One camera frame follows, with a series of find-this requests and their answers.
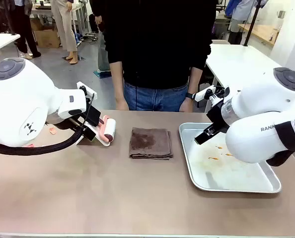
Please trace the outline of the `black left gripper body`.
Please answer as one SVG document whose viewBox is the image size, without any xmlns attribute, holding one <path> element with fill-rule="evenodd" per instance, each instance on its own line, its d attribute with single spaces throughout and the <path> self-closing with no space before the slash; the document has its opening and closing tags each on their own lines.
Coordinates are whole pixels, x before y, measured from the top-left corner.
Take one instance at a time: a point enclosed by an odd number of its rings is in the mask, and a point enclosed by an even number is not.
<svg viewBox="0 0 295 238">
<path fill-rule="evenodd" d="M 91 104 L 89 98 L 86 98 L 85 121 L 92 126 L 98 126 L 100 122 L 100 115 L 101 112 Z"/>
</svg>

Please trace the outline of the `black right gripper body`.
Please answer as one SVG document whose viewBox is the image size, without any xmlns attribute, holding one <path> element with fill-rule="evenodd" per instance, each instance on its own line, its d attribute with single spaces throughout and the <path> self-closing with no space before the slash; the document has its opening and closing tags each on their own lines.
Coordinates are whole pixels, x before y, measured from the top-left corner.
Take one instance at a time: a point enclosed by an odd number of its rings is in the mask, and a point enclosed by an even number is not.
<svg viewBox="0 0 295 238">
<path fill-rule="evenodd" d="M 219 131 L 227 131 L 229 125 L 225 122 L 221 114 L 221 108 L 223 106 L 223 101 L 218 102 L 208 111 L 207 117 L 210 121 L 219 127 Z"/>
</svg>

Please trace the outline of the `person right hand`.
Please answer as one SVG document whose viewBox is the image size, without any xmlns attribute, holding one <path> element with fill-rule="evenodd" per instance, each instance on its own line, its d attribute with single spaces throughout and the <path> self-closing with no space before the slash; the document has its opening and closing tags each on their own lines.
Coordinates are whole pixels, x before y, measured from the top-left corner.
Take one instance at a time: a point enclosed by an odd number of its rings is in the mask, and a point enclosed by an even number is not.
<svg viewBox="0 0 295 238">
<path fill-rule="evenodd" d="M 116 98 L 116 109 L 121 111 L 128 111 L 129 106 L 124 97 Z"/>
</svg>

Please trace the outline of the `person left hand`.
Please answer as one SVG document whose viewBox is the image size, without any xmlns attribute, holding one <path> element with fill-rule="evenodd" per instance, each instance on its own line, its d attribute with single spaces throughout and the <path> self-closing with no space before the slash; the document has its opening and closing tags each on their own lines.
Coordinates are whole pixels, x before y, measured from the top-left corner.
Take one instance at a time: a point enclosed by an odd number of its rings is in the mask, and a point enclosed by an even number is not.
<svg viewBox="0 0 295 238">
<path fill-rule="evenodd" d="M 193 100 L 190 98 L 185 98 L 179 108 L 179 111 L 184 113 L 191 113 L 193 111 Z"/>
</svg>

